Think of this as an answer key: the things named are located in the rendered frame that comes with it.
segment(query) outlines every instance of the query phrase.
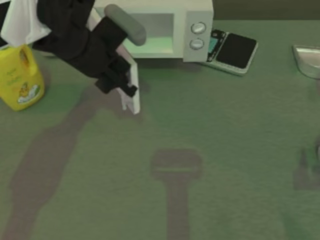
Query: scale button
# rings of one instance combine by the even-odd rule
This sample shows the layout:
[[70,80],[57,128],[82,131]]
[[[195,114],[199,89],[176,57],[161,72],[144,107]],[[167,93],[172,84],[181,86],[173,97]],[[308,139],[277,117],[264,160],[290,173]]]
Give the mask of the scale button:
[[194,34],[203,34],[206,31],[207,27],[203,22],[193,24],[191,30]]
[[190,42],[190,47],[193,49],[193,50],[199,50],[199,49],[202,49],[205,45],[205,42],[201,39],[196,39],[196,40],[192,40]]

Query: yellow detergent bottle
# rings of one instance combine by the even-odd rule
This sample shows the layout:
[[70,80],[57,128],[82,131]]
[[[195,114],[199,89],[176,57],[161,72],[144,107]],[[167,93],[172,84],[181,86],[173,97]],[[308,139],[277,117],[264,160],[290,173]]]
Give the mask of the yellow detergent bottle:
[[0,97],[10,108],[28,108],[44,93],[43,76],[27,45],[0,50]]

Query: toy microwave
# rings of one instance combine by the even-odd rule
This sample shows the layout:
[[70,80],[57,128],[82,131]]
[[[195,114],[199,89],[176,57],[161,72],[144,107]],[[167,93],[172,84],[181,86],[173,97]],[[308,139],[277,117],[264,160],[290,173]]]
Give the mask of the toy microwave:
[[208,57],[214,7],[212,0],[96,0],[94,9],[116,4],[146,30],[146,43],[124,42],[133,58],[183,59],[205,62]]

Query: microwave door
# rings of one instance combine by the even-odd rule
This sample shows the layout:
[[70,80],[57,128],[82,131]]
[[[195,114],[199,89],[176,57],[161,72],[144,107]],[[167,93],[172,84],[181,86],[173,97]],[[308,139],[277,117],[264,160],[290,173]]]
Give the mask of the microwave door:
[[[89,30],[95,29],[98,23],[101,21],[101,16],[93,8],[91,10],[87,27]],[[133,114],[138,114],[140,112],[140,89],[139,89],[139,76],[138,76],[138,64],[135,62],[134,58],[131,56],[129,51],[121,44],[117,48],[117,53],[121,55],[130,65],[130,71],[128,72],[129,83],[136,86],[138,89],[134,97],[127,96],[120,88],[117,88],[117,91],[120,95],[120,100],[122,104],[122,109],[125,111],[129,109]]]

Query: green table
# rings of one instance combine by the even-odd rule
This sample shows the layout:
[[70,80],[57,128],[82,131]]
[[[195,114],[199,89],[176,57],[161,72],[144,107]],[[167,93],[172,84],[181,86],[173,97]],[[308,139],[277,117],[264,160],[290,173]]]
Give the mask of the green table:
[[215,24],[258,40],[248,74],[139,60],[137,116],[35,53],[44,99],[18,113],[0,104],[1,240],[319,239],[320,190],[295,189],[294,173],[320,134],[320,97],[292,45],[320,45],[320,21]]

